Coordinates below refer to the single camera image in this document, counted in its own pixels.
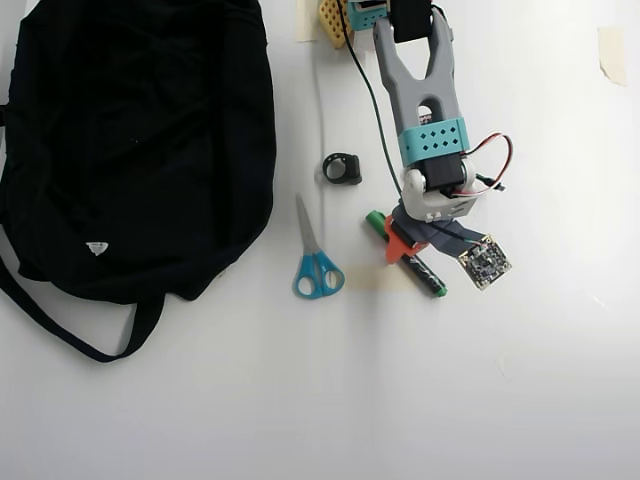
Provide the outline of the grey-blue gripper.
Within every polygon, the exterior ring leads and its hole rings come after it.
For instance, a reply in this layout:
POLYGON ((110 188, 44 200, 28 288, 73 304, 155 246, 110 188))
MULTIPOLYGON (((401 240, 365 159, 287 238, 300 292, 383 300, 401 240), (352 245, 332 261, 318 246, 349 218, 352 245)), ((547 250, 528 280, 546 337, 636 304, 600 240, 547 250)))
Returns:
POLYGON ((404 204, 400 202, 387 216, 384 231, 388 236, 385 258, 389 264, 395 264, 403 256, 413 257, 429 245, 436 249, 444 246, 451 237, 443 232, 452 220, 431 223, 415 220, 408 215, 404 204))

